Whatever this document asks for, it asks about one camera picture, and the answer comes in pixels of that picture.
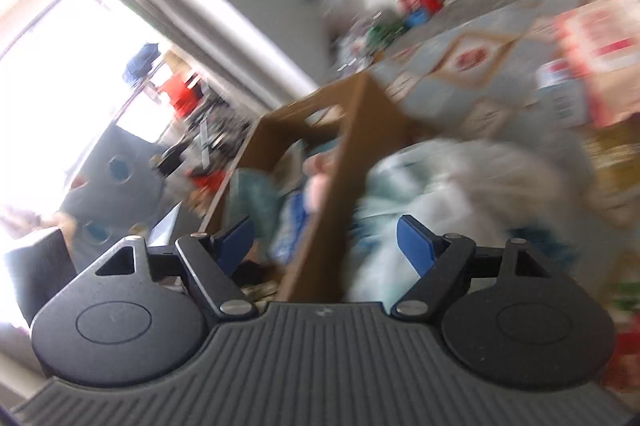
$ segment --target black circular pad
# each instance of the black circular pad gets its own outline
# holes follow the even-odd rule
[[[479,376],[528,390],[592,379],[613,351],[609,315],[575,284],[513,277],[446,311],[442,335]]]
[[[202,312],[155,284],[146,262],[143,240],[124,239],[40,310],[31,344],[48,372],[85,386],[130,386],[196,353],[207,334]]]

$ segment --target black chair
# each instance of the black chair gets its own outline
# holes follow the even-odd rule
[[[28,234],[4,254],[4,264],[14,284],[20,312],[29,326],[44,304],[77,274],[59,228]]]

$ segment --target bright window light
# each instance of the bright window light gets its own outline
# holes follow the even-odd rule
[[[161,38],[121,11],[98,0],[59,0],[0,58],[0,206],[55,212],[79,158],[131,95],[122,80],[127,61]],[[120,126],[156,140],[172,116],[146,98]],[[11,243],[0,227],[0,253]],[[0,321],[21,323],[16,311],[0,269]]]

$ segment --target gray ribbed rubber mat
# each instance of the gray ribbed rubber mat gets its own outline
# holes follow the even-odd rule
[[[14,413],[38,426],[622,426],[632,417],[594,383],[540,393],[478,380],[429,327],[377,304],[282,303],[220,326],[153,383],[95,390],[53,379]]]

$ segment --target cardboard box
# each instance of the cardboard box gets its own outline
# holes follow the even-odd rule
[[[536,73],[538,98],[554,115],[556,125],[565,129],[591,121],[584,82],[575,79],[566,60],[542,65]]]
[[[339,106],[337,119],[315,114]],[[364,193],[369,169],[419,137],[420,125],[404,115],[382,88],[362,72],[331,83],[310,96],[263,116],[242,147],[233,168],[272,171],[299,139],[310,146],[341,137],[328,192],[310,218],[293,262],[284,272],[277,300],[329,303],[342,297],[342,259],[349,247],[353,209]],[[220,231],[229,178],[216,194],[201,231]]]
[[[572,70],[584,78],[598,128],[640,111],[640,40],[614,0],[597,0],[556,19],[559,44]]]

